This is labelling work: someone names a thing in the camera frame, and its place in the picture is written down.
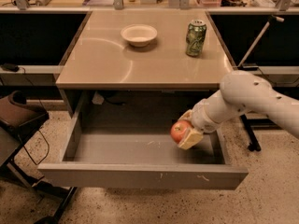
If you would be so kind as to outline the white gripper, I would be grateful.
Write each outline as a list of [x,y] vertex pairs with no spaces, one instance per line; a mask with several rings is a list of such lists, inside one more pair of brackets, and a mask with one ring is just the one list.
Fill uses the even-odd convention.
[[187,120],[195,128],[188,128],[183,138],[179,141],[178,147],[184,150],[198,144],[204,137],[203,133],[213,133],[223,123],[222,103],[215,100],[203,99],[197,103],[192,110],[187,110],[179,120]]

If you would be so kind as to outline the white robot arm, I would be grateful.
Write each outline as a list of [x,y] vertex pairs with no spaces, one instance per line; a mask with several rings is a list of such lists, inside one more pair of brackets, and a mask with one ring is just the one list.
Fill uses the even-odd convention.
[[267,116],[277,126],[299,138],[299,101],[275,91],[261,77],[235,70],[222,78],[218,91],[179,118],[187,120],[192,127],[178,141],[178,147],[189,149],[197,145],[205,133],[213,133],[223,122],[250,111]]

